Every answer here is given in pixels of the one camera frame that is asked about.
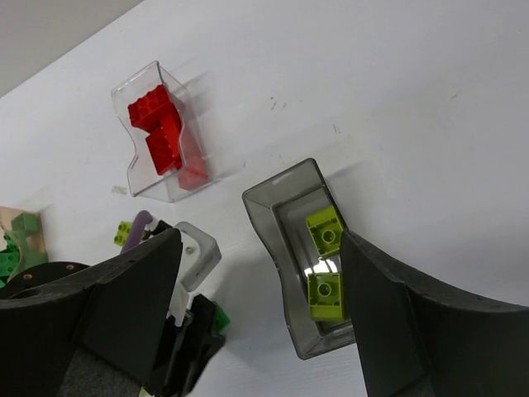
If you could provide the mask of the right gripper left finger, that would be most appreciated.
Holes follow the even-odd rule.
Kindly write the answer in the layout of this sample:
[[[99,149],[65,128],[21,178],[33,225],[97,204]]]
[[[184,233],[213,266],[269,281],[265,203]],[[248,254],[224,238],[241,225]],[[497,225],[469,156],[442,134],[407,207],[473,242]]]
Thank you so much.
[[[1,301],[1,394],[55,396],[76,352],[136,387],[155,364],[179,272],[170,228],[112,259]]]

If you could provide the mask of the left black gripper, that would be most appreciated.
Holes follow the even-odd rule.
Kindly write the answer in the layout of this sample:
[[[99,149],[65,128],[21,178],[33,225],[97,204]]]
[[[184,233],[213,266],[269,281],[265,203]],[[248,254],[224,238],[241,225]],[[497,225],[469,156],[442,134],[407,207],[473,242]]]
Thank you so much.
[[[83,272],[79,263],[51,262],[26,270],[7,283],[9,298],[66,276]],[[143,387],[151,396],[185,396],[194,388],[209,360],[224,346],[225,337],[212,330],[215,304],[201,294],[190,299],[181,327],[169,317],[155,366]]]

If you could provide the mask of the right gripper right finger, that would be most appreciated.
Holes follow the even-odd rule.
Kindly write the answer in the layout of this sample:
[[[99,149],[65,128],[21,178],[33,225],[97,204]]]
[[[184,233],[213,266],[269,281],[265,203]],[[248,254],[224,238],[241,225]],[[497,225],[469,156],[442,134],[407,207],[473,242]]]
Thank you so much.
[[[350,231],[341,265],[369,395],[527,395],[527,307],[458,289]]]

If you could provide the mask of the lime yellow brick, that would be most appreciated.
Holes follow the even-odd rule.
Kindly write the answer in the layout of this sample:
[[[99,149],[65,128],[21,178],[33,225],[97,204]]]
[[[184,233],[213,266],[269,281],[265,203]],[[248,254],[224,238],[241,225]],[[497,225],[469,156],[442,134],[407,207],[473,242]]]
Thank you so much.
[[[315,322],[345,321],[344,291],[340,273],[314,273],[307,277],[307,302]]]

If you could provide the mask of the dark green 2x4 brick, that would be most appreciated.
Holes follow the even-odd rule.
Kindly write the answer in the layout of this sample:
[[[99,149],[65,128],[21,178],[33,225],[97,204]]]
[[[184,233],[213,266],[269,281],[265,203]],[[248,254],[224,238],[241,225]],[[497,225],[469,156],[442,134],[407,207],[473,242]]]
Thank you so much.
[[[7,233],[3,235],[3,241],[6,246],[0,253],[0,285],[2,288],[6,286],[9,277],[20,261],[19,248]]]

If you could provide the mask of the lime 2x2 brick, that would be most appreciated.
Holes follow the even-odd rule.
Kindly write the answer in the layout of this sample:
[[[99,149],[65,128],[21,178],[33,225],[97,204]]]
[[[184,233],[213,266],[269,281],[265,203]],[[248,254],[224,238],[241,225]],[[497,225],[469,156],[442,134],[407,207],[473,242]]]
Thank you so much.
[[[339,252],[344,226],[334,206],[328,206],[306,216],[305,222],[312,243],[321,258]]]

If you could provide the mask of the red arched brick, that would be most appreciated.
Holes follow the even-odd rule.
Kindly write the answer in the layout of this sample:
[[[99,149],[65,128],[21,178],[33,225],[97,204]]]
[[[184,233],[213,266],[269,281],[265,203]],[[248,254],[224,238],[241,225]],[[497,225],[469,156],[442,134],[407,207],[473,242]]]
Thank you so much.
[[[149,131],[145,141],[157,175],[182,167],[183,161],[179,151],[181,127],[177,127],[172,117],[166,117]]]

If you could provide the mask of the red 2x4 brick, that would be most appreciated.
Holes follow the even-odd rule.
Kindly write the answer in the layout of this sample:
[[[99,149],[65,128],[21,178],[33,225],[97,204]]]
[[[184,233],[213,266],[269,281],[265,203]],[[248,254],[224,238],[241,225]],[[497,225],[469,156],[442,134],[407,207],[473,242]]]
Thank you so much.
[[[166,117],[172,117],[178,128],[182,126],[179,112],[163,84],[157,85],[134,103],[129,104],[127,110],[131,125],[146,132]]]

